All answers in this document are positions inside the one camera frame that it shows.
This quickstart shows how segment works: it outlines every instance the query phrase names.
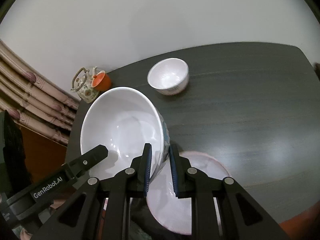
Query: table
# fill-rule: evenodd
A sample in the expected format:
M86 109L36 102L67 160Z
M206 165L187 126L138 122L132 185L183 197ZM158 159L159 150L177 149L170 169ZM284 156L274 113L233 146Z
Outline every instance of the table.
M158 61L189 66L186 90L164 96L147 83ZM108 73L113 87L145 94L179 150L207 152L277 221L320 197L320 83L297 47L258 42L213 44L151 57ZM80 155L90 105L81 101L66 161Z

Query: screw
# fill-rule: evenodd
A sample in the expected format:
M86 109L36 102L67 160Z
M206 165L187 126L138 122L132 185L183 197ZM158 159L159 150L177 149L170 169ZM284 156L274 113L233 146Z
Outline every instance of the screw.
M196 173L197 173L197 169L194 168L194 167L191 167L191 168L188 169L188 173L190 173L190 174L196 174Z
M94 185L94 184L97 183L97 181L98 181L98 180L97 180L96 178L92 177L92 178L88 179L88 184L89 184L89 185Z
M224 179L224 182L226 184L232 185L235 181L233 180L233 178L227 177Z
M126 173L126 174L133 174L134 172L135 172L134 168L127 168L127 169L125 170L125 173Z

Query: orange cup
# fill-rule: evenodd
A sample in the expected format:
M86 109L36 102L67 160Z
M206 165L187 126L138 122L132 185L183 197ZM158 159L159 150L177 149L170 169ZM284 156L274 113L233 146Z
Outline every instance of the orange cup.
M107 91L111 87L111 79L104 70L93 76L91 87L98 91Z

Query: teapot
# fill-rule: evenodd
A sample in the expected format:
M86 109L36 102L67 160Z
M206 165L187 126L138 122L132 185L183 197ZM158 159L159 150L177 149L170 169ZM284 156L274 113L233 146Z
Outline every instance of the teapot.
M79 69L72 80L71 92L76 92L78 96L87 103L93 102L98 97L100 92L91 86L93 76L96 75L96 69L97 67L94 67L92 69L92 75L90 75L90 70L86 70L83 67ZM84 71L84 75L78 78L78 75L81 73L81 71Z

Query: beige curtain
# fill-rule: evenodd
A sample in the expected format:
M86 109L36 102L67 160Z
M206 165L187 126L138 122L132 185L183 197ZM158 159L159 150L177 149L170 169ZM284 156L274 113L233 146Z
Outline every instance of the beige curtain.
M0 40L0 110L67 145L79 102L46 80Z

